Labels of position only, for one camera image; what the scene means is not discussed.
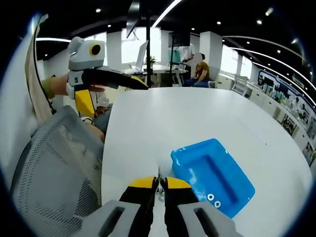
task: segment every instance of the yellow shirt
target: yellow shirt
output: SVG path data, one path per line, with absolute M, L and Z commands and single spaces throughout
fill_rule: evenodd
M 201 75 L 202 75 L 202 72 L 203 71 L 207 71 L 207 74 L 205 76 L 204 79 L 208 79 L 209 78 L 209 67 L 208 67 L 208 64 L 205 63 L 204 61 L 202 61 L 201 63 L 197 64 L 197 67 L 196 67 L 196 75 L 197 75 L 197 78 L 199 78 Z

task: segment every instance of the yellow object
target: yellow object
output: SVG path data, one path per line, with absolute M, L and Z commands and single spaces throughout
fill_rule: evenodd
M 89 50 L 89 53 L 90 53 L 91 56 L 96 56 L 96 55 L 99 54 L 99 52 L 98 52 L 97 54 L 93 54 L 93 53 L 92 53 L 92 49 L 93 49 L 93 47 L 96 46 L 96 45 L 100 46 L 100 48 L 101 48 L 101 45 L 100 45 L 99 43 L 94 43 L 94 44 L 92 44 L 91 47 L 90 47 L 90 50 Z
M 186 188 L 191 188 L 190 184 L 187 182 L 181 180 L 181 179 L 176 179 L 172 177 L 167 177 L 168 180 L 168 188 L 169 189 L 186 189 Z
M 129 186 L 130 187 L 136 187 L 136 188 L 148 188 L 151 189 L 153 186 L 153 180 L 154 176 L 143 178 L 143 179 L 136 179 L 134 182 L 132 182 Z
M 142 83 L 143 85 L 145 85 L 145 86 L 147 87 L 147 85 L 146 85 L 142 80 L 140 80 L 138 77 L 136 77 L 136 76 L 131 76 L 130 78 L 139 81 L 140 83 Z
M 82 116 L 94 118 L 94 108 L 89 90 L 75 92 L 76 108 Z

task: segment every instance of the hand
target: hand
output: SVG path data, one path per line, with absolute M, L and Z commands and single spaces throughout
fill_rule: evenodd
M 66 92 L 67 81 L 68 75 L 52 78 L 50 88 L 54 95 L 68 95 Z M 103 92 L 104 88 L 99 88 L 95 87 L 94 85 L 91 85 L 89 90 L 93 92 Z

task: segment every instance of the potted plant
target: potted plant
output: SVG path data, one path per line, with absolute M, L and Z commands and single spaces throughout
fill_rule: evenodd
M 154 56 L 150 56 L 150 64 L 151 64 L 151 68 L 153 68 L 153 65 L 156 63 L 156 58 Z

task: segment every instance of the jeans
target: jeans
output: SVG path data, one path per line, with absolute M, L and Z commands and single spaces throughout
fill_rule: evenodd
M 187 80 L 185 80 L 183 86 L 186 86 L 186 87 L 194 86 L 194 87 L 208 88 L 209 81 L 210 81 L 209 78 L 205 78 L 203 81 L 200 81 L 200 82 L 198 82 L 198 79 L 187 79 Z

